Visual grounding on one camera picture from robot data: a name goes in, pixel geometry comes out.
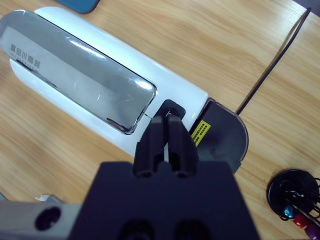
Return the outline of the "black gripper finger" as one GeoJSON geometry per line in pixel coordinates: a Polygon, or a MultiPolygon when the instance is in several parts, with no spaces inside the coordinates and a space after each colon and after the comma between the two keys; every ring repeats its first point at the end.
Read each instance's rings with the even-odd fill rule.
{"type": "Polygon", "coordinates": [[[196,175],[199,157],[197,148],[181,118],[176,115],[167,117],[168,161],[172,171],[179,178],[196,175]]]}
{"type": "Polygon", "coordinates": [[[165,145],[168,142],[168,124],[162,116],[149,122],[136,144],[133,174],[137,178],[150,178],[158,172],[159,164],[165,160],[165,145]]]}

